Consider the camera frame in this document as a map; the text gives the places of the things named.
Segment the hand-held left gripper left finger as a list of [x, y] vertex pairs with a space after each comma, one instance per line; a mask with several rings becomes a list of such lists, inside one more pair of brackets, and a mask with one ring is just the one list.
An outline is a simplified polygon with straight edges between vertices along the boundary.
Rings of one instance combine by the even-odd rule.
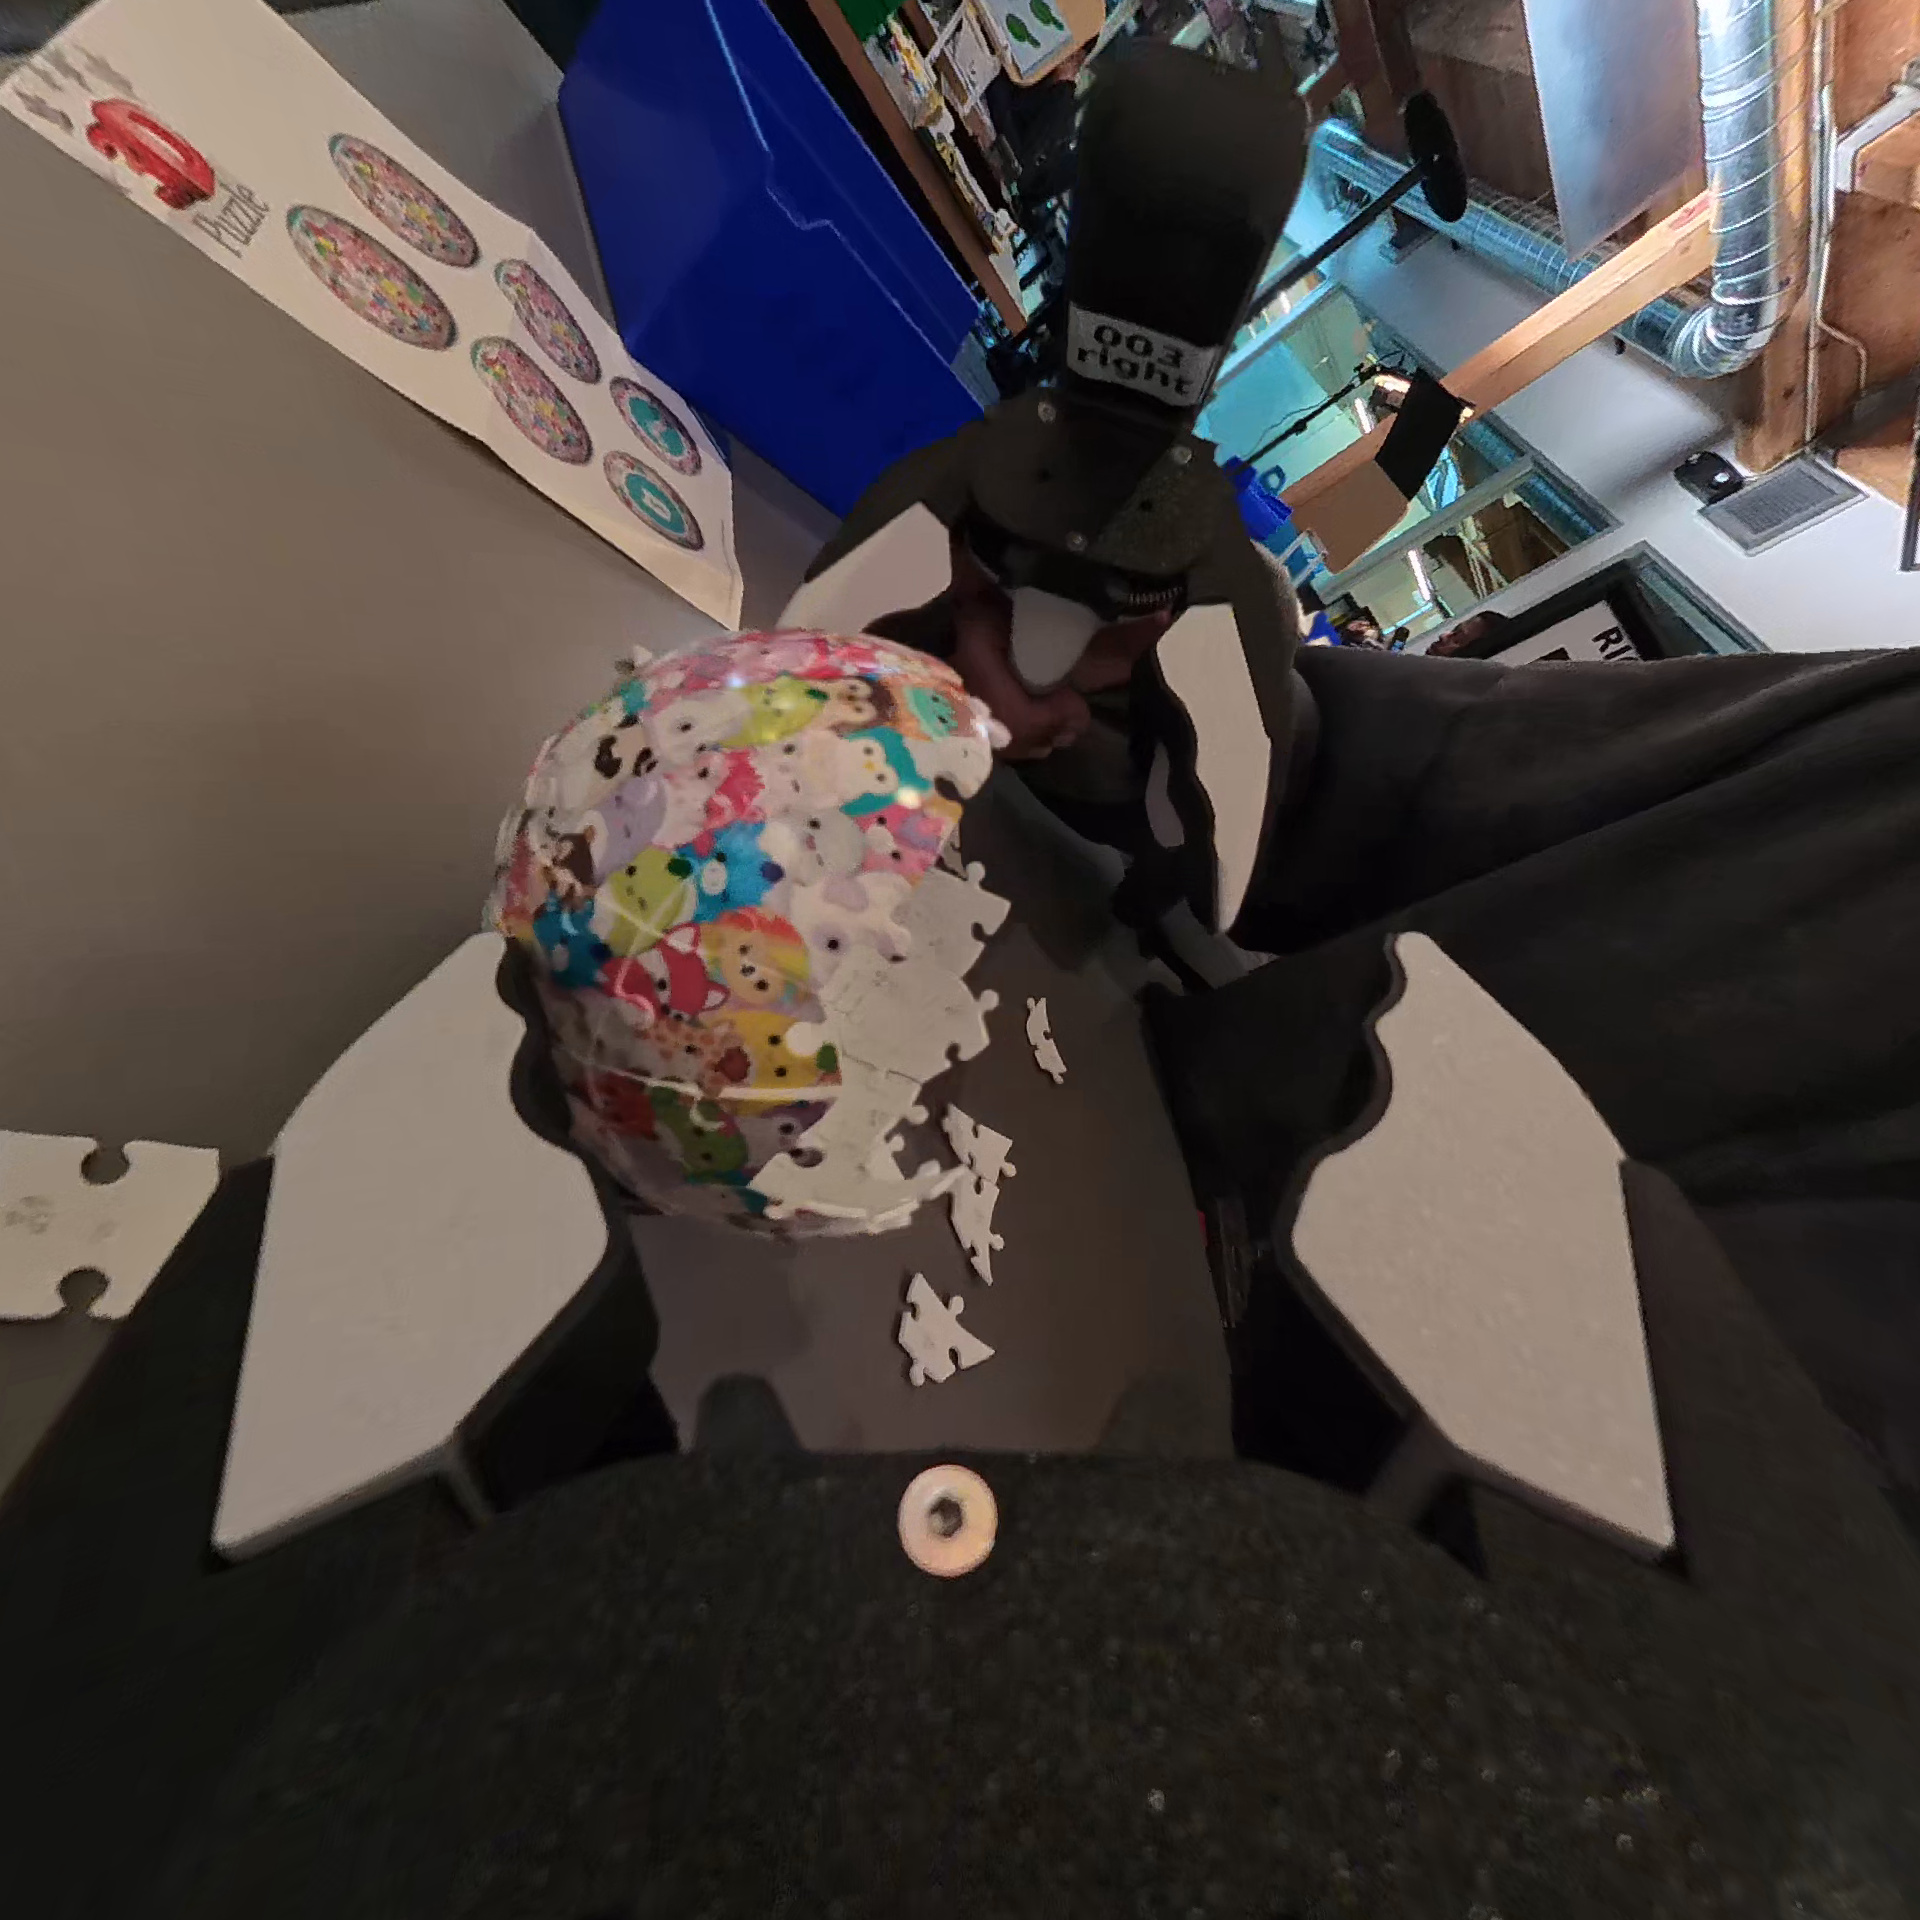
[[409, 1481], [492, 1519], [619, 1418], [668, 1447], [632, 1229], [537, 1067], [503, 939], [472, 933], [280, 1125], [210, 1508], [224, 1558]]

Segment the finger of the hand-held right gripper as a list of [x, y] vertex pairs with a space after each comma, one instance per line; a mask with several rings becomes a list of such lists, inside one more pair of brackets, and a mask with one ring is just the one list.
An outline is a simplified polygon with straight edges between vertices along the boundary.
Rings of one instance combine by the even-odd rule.
[[946, 592], [946, 526], [935, 511], [890, 511], [880, 537], [854, 542], [834, 559], [798, 576], [777, 626], [880, 626]]
[[1238, 611], [1195, 602], [1161, 641], [1161, 691], [1185, 725], [1185, 785], [1201, 798], [1207, 842], [1207, 926], [1232, 933], [1246, 885], [1262, 869], [1264, 798], [1275, 798], [1275, 736], [1246, 665]]

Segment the black studio light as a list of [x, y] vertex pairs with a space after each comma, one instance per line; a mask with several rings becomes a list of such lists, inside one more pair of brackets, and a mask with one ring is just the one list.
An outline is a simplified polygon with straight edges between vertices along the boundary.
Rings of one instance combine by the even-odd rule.
[[1424, 473], [1441, 466], [1448, 434], [1463, 429], [1468, 398], [1448, 394], [1435, 373], [1410, 373], [1400, 417], [1375, 444], [1375, 480], [1400, 498], [1420, 498]]

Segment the blue storage bin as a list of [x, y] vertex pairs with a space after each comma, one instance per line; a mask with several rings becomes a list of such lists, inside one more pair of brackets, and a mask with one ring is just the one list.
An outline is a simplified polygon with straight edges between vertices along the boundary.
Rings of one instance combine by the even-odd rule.
[[982, 417], [969, 279], [761, 0], [606, 0], [564, 68], [629, 349], [854, 511]]

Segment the person's dark clothing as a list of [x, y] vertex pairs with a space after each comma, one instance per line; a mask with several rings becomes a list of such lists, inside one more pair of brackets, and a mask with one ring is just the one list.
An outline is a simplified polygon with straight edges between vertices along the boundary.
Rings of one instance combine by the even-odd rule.
[[[1841, 965], [1754, 973], [1593, 926], [1420, 926], [1731, 1251], [1911, 1523], [1911, 1010]], [[1238, 1447], [1356, 1488], [1387, 1407], [1280, 1260], [1300, 1167], [1375, 1099], [1387, 926], [1145, 988], [1145, 1046], [1232, 1286]]]

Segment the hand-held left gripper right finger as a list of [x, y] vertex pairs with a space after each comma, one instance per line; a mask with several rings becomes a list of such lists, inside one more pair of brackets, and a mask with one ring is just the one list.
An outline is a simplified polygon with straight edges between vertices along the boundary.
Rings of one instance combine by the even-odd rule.
[[1637, 1558], [1673, 1545], [1626, 1146], [1441, 939], [1391, 933], [1370, 1099], [1280, 1199], [1317, 1319], [1405, 1415], [1370, 1499], [1493, 1481]]

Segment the wooden table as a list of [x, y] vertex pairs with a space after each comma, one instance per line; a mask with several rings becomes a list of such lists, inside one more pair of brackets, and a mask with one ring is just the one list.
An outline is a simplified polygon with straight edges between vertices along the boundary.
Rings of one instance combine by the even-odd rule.
[[1026, 335], [1030, 286], [1016, 279], [1026, 233], [997, 168], [982, 77], [997, 60], [977, 5], [834, 5], [806, 0], [831, 60], [854, 77], [890, 156], [1006, 335]]

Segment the printed instruction sheet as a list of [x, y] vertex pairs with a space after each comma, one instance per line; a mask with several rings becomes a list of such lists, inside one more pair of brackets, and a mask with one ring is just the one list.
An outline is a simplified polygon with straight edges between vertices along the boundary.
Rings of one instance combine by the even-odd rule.
[[272, 5], [82, 5], [5, 68], [5, 115], [735, 626], [714, 434], [537, 228], [429, 164]]

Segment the grey wall vent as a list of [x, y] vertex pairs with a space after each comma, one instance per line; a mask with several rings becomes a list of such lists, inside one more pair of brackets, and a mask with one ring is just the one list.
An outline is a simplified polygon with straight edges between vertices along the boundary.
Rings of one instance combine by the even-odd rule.
[[1719, 505], [1703, 505], [1703, 526], [1719, 526], [1719, 542], [1731, 542], [1740, 556], [1763, 556], [1832, 511], [1851, 511], [1862, 498], [1858, 480], [1841, 480], [1821, 455], [1785, 455], [1756, 480], [1747, 480], [1740, 491], [1725, 491]]

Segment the silver ventilation duct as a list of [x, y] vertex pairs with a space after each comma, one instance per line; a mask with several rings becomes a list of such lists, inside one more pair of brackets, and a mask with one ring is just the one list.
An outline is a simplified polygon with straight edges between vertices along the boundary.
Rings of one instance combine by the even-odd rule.
[[1711, 191], [1711, 276], [1703, 301], [1654, 294], [1619, 335], [1656, 356], [1673, 378], [1747, 373], [1795, 286], [1795, 205], [1802, 122], [1785, 115], [1785, 68], [1802, 42], [1771, 0], [1683, 0], [1683, 5], [1524, 5], [1524, 50], [1548, 122], [1552, 233], [1524, 205], [1468, 191], [1448, 228], [1424, 191], [1400, 209], [1486, 270], [1571, 294], [1619, 261], [1601, 246], [1619, 221], [1648, 209], [1703, 144]]

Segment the colourful 3D puzzle ball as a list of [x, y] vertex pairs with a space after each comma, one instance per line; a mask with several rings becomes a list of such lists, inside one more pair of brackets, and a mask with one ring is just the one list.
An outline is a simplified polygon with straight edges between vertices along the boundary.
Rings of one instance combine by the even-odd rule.
[[997, 743], [946, 659], [806, 626], [653, 654], [544, 743], [486, 913], [632, 1206], [855, 1234], [977, 1178], [910, 1129], [997, 1002], [1006, 902], [941, 867]]

